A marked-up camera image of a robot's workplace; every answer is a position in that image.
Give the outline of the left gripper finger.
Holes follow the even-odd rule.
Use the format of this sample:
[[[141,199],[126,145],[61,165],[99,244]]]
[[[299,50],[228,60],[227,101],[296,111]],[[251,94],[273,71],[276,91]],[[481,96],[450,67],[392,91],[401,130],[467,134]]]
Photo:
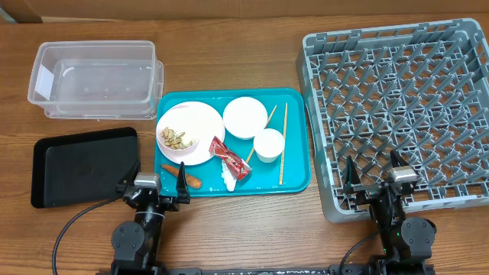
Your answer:
[[[121,184],[123,185],[132,185],[134,183],[134,179],[137,174],[141,170],[141,162],[137,160],[134,165],[130,168],[130,170],[122,177]]]
[[[187,186],[184,162],[180,163],[176,181],[176,191],[179,203],[190,204],[190,194]]]

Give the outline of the white bowl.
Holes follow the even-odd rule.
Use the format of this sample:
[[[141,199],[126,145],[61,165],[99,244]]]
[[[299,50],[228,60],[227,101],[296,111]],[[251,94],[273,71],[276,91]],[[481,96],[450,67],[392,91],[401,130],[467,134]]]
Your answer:
[[[252,139],[267,125],[268,113],[264,105],[252,97],[239,97],[230,101],[223,112],[225,129],[242,140]]]

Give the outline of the white tissue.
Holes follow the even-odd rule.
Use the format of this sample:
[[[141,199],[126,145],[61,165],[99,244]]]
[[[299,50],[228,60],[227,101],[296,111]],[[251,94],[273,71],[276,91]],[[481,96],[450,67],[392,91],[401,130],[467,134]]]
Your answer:
[[[233,193],[235,191],[237,179],[232,175],[230,169],[228,168],[227,163],[223,160],[222,161],[222,174],[221,177],[223,178],[224,184],[226,186],[226,189],[230,192]]]

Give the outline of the red snack wrapper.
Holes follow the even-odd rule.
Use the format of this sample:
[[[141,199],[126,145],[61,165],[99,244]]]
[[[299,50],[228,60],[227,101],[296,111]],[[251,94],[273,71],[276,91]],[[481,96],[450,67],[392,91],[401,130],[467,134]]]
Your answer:
[[[237,181],[240,181],[251,174],[251,167],[237,154],[229,150],[217,137],[212,139],[209,146],[209,153],[212,156],[220,158]]]

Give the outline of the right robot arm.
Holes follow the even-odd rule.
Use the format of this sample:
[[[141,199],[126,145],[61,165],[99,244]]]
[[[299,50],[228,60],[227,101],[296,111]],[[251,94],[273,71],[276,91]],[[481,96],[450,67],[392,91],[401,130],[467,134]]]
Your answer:
[[[392,167],[387,178],[378,184],[363,186],[351,157],[346,159],[343,191],[355,195],[356,205],[368,205],[377,232],[354,245],[342,258],[339,271],[345,271],[346,258],[366,241],[379,236],[383,255],[374,255],[363,268],[363,274],[433,274],[425,260],[432,256],[436,226],[428,219],[408,218],[402,198],[413,193],[419,174],[396,150],[390,152]]]

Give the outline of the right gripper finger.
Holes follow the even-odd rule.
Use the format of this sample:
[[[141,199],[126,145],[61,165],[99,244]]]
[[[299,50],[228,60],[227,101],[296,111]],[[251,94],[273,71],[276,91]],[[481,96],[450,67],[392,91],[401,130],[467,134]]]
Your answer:
[[[390,151],[390,159],[393,168],[409,166],[409,164],[400,156],[399,152],[395,149]]]
[[[346,172],[345,172],[345,185],[358,185],[360,184],[360,177],[356,170],[356,164],[352,160],[351,156],[348,156],[346,159]]]

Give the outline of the wooden chopstick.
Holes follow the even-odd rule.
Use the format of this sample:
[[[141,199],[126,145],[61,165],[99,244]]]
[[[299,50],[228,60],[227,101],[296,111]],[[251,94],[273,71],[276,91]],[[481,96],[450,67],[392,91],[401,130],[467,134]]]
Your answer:
[[[268,118],[267,118],[267,123],[265,125],[265,128],[268,126],[268,124],[270,123],[270,120],[272,119],[272,117],[274,116],[274,113],[277,109],[277,105],[274,106],[273,110],[271,111],[271,113],[269,114]],[[252,147],[247,159],[246,159],[246,163],[249,163],[250,159],[252,158],[253,154],[255,152],[255,148],[254,146]]]
[[[285,104],[284,118],[283,118],[283,150],[280,158],[280,177],[279,185],[283,185],[283,172],[284,172],[284,162],[285,162],[285,150],[286,150],[286,140],[287,140],[287,123],[288,123],[288,103]]]

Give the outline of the pink plate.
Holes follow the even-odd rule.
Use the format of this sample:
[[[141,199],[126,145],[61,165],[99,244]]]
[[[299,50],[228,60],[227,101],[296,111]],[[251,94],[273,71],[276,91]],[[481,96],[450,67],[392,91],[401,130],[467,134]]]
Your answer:
[[[163,119],[183,120],[191,124],[200,136],[198,144],[185,151],[165,149],[157,140],[159,151],[176,164],[184,162],[187,166],[195,166],[212,158],[209,146],[214,137],[225,140],[225,126],[222,116],[210,105],[203,102],[183,102],[165,111],[158,121]]]

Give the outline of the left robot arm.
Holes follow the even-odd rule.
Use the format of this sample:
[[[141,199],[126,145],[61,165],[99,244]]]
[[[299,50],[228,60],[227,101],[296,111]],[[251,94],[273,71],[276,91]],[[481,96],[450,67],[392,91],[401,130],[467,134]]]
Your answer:
[[[129,180],[124,181],[123,201],[136,210],[132,222],[123,222],[112,233],[114,260],[112,274],[168,274],[157,260],[165,213],[177,212],[190,203],[185,165],[180,164],[176,177],[176,195],[163,196],[160,176],[143,173],[137,163]]]

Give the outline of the white cup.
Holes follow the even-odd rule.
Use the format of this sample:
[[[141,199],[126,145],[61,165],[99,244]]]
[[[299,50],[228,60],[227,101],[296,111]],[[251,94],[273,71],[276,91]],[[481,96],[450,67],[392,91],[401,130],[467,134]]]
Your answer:
[[[265,128],[254,137],[254,148],[261,162],[271,163],[282,154],[283,134],[275,129]]]

